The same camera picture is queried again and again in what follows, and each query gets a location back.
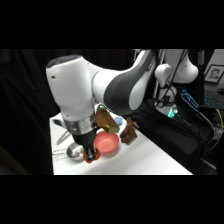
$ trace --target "table surface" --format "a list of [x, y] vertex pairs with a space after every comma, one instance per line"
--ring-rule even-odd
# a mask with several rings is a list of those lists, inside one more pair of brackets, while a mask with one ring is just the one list
[[[120, 127], [120, 133], [126, 127]], [[50, 119], [52, 152], [66, 149], [74, 142], [72, 136], [61, 145], [57, 140], [65, 129], [55, 125]], [[53, 157], [55, 175], [192, 175], [183, 166], [166, 154], [162, 149], [137, 131], [138, 138], [130, 145], [119, 144], [116, 152], [98, 161], [87, 164], [84, 161], [73, 161], [66, 154]]]

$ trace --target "black curtain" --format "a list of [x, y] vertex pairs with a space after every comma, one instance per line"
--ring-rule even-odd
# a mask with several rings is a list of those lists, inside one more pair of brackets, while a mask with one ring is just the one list
[[45, 70], [50, 60], [72, 54], [116, 70], [134, 59], [128, 49], [0, 49], [0, 145], [29, 174], [53, 174], [49, 118], [60, 111]]

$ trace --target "small object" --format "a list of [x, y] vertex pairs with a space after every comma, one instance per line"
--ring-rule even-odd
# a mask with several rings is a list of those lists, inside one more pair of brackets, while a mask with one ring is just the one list
[[102, 155], [107, 155], [117, 149], [119, 138], [117, 134], [108, 134], [105, 131], [102, 131], [97, 135], [94, 144]]
[[121, 126], [121, 125], [123, 124], [123, 120], [122, 120], [121, 117], [116, 117], [116, 118], [114, 119], [114, 121], [116, 122], [116, 124], [117, 124], [118, 126]]
[[104, 107], [98, 107], [95, 122], [98, 128], [103, 128], [107, 133], [112, 134], [120, 131], [119, 126]]
[[127, 127], [121, 133], [120, 138], [122, 143], [130, 144], [135, 138], [137, 138], [136, 128], [139, 128], [136, 122], [133, 122], [131, 118], [127, 119]]
[[55, 151], [52, 153], [52, 156], [64, 155], [64, 154], [66, 153], [66, 150], [67, 150], [67, 149], [55, 150]]
[[81, 161], [83, 160], [84, 149], [83, 146], [76, 144], [75, 142], [72, 143], [67, 148], [67, 156], [74, 161]]

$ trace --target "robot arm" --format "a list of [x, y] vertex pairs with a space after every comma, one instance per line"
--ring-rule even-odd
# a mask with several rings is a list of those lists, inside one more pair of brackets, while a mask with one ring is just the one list
[[62, 118], [87, 161], [96, 159], [94, 98], [115, 114], [138, 109], [156, 67], [152, 51], [142, 51], [132, 68], [114, 71], [97, 67], [79, 55], [52, 60], [47, 79]]

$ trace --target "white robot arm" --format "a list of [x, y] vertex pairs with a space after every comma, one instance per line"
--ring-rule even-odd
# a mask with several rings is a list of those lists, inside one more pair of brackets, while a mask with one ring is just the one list
[[166, 64], [158, 66], [155, 72], [160, 85], [158, 102], [155, 107], [160, 113], [173, 118], [178, 113], [174, 104], [177, 90], [174, 86], [169, 88], [172, 85], [171, 81], [174, 78], [174, 83], [191, 83], [198, 76], [198, 68], [190, 62], [188, 49], [166, 49], [165, 61]]
[[94, 98], [115, 114], [127, 115], [141, 105], [156, 69], [153, 51], [141, 51], [132, 68], [114, 71], [97, 67], [79, 55], [52, 60], [47, 79], [62, 118], [89, 162], [95, 160]]

